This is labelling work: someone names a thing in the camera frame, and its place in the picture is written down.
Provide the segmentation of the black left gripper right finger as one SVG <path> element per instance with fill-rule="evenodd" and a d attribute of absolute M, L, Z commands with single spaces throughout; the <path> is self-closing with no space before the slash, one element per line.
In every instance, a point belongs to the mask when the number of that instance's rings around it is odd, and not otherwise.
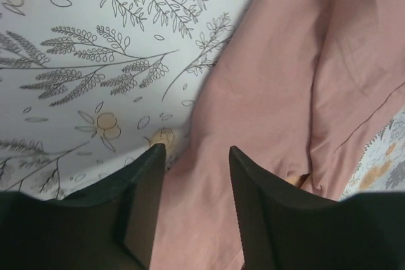
<path fill-rule="evenodd" d="M 404 194 L 336 202 L 229 152 L 244 269 L 403 269 Z"/>

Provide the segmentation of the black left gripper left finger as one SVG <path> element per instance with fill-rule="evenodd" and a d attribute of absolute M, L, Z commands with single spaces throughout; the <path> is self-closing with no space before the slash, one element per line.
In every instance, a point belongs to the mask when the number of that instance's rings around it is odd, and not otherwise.
<path fill-rule="evenodd" d="M 2 269 L 148 269 L 166 149 L 62 200 L 1 193 Z"/>

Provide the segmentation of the pink printed t-shirt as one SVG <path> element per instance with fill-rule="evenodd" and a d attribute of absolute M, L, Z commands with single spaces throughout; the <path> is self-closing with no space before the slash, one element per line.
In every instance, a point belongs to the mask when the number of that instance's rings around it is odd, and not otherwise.
<path fill-rule="evenodd" d="M 240 269 L 228 153 L 340 198 L 404 107 L 404 0 L 253 0 L 165 176 L 152 269 Z"/>

